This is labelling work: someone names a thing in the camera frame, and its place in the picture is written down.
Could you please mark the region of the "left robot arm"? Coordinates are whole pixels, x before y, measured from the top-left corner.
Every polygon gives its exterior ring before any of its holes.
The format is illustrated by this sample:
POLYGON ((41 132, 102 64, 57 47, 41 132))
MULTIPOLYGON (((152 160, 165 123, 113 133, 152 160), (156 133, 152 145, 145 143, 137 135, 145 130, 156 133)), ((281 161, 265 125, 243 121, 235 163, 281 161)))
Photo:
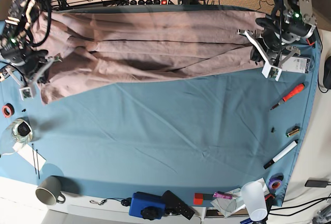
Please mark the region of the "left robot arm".
POLYGON ((314 30, 317 21, 312 10, 312 0, 274 0, 270 15, 257 18, 256 24, 263 28, 253 37, 272 61, 280 63, 281 55, 290 44, 304 40, 309 46, 315 46, 314 30))

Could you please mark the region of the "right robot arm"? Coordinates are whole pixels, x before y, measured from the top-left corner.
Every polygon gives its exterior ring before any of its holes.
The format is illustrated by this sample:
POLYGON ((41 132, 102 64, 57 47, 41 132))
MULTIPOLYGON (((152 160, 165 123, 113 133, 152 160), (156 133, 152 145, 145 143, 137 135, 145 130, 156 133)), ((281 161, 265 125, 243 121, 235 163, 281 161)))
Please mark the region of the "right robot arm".
POLYGON ((18 84, 28 87, 45 81, 45 72, 54 58, 48 50, 40 49, 46 42, 51 29, 51 0, 12 0, 1 34, 1 56, 4 70, 13 70, 21 75, 18 84), (46 33, 39 42, 34 41, 32 29, 39 16, 46 11, 46 33))

